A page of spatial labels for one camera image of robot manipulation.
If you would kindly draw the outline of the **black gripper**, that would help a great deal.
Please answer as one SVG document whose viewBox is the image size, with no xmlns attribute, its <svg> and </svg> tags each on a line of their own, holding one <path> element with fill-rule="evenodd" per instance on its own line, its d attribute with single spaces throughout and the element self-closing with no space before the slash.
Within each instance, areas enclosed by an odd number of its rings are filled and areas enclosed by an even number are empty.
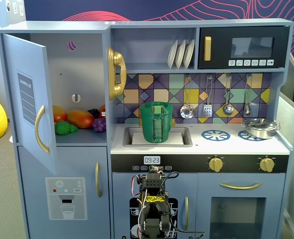
<svg viewBox="0 0 294 239">
<path fill-rule="evenodd" d="M 165 191 L 165 175 L 157 172 L 148 173 L 142 176 L 142 191 L 149 195 L 158 195 Z"/>
</svg>

